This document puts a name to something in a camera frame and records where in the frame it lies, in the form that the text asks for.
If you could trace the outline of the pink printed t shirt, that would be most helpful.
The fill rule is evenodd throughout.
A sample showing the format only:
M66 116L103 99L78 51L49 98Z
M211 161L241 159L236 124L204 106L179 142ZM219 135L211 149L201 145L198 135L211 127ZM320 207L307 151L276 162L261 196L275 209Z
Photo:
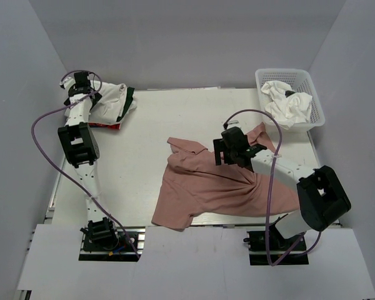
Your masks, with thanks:
M203 213L261 218L266 215L269 174L216 165L199 142L170 137L171 155L151 222L183 230Z

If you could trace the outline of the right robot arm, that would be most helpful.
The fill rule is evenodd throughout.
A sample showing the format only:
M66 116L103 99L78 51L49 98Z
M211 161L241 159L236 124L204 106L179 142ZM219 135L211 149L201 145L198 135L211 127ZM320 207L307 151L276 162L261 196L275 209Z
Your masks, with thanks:
M237 164L254 173L271 173L274 153L261 144L249 145L246 136L237 146L225 139L215 139L213 145L217 166ZM271 250L287 249L299 234L310 229L320 233L351 210L351 202L329 166L313 169L277 157L274 178L297 191L299 208L269 226Z

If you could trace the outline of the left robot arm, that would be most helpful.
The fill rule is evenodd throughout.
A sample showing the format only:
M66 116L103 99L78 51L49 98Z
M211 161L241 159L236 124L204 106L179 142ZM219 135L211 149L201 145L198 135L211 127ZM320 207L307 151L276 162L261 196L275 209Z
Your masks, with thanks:
M85 197L87 226L81 231L87 240L105 250L119 244L119 233L113 222L103 213L105 208L98 179L98 144L88 124L90 110L97 95L89 79L77 79L69 88L68 103L71 105L66 124L57 130L66 159L74 167L77 182L88 191Z

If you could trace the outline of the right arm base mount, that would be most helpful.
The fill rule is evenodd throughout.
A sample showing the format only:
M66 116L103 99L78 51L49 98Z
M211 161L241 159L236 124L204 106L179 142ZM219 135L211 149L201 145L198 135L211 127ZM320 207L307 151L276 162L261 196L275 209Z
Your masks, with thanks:
M272 234L269 234L269 250L272 261L278 260L298 239L300 235L293 236L287 240L279 241ZM249 249L249 262L251 266L268 266L266 257L266 242L264 231L248 231L243 243ZM295 248L279 263L283 266L308 265L308 255L300 254L307 250L305 239L302 237Z

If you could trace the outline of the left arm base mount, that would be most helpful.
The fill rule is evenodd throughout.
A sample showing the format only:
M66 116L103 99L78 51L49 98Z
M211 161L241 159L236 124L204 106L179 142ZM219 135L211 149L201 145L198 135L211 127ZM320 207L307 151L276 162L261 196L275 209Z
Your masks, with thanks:
M104 237L103 239L93 240L83 232L81 248L79 252L79 261L85 262L117 262L117 263L136 263L139 258L129 243L125 233L118 229L114 237Z

